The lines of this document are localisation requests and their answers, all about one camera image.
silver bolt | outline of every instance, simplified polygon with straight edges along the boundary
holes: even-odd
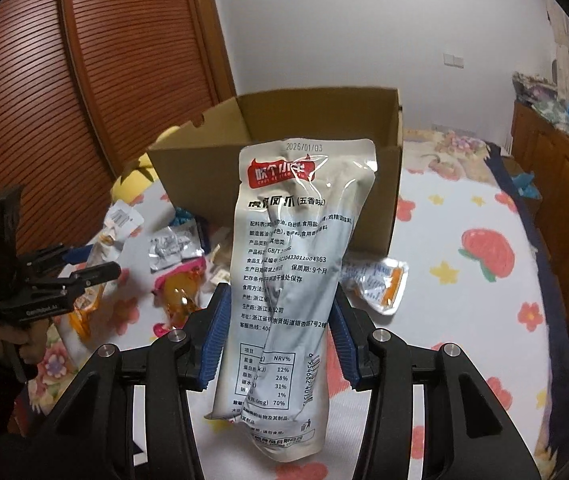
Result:
[[[180,328],[175,328],[168,333],[168,340],[174,343],[179,343],[184,338],[186,338],[186,332]]]
[[[391,332],[389,332],[384,328],[377,328],[376,330],[373,331],[373,338],[376,341],[384,343],[385,341],[391,339]]]
[[[457,357],[461,352],[462,350],[460,350],[459,346],[457,346],[456,344],[446,343],[446,345],[444,345],[444,353],[446,355],[450,355],[451,357]]]
[[[112,345],[111,343],[102,345],[100,348],[98,348],[98,355],[100,357],[111,357],[115,353],[116,345]]]

wooden wardrobe door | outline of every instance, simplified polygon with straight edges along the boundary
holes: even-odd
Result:
[[[76,61],[120,163],[217,103],[194,0],[72,0],[71,10]]]
[[[0,2],[0,188],[26,185],[18,250],[84,244],[111,176],[78,103],[56,0]]]

barcode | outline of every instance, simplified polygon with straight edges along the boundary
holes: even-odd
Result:
[[[111,220],[113,220],[118,227],[122,227],[130,220],[130,218],[127,213],[122,211],[122,209],[116,209],[116,211],[111,215]]]

cardboard box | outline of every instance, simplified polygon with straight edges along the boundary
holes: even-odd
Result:
[[[524,170],[520,167],[520,165],[515,161],[514,158],[511,158],[509,156],[503,156],[502,162],[504,164],[504,167],[506,168],[506,173],[508,173],[509,176],[517,176],[520,173],[524,173]],[[538,214],[539,207],[542,205],[542,199],[529,198],[527,196],[523,196],[522,199],[524,200],[527,209],[531,213],[531,216],[535,220],[535,215]]]
[[[232,226],[248,145],[304,137],[371,139],[378,171],[349,248],[386,256],[402,162],[402,106],[394,88],[309,88],[247,94],[183,124],[149,148],[171,202],[214,224]]]

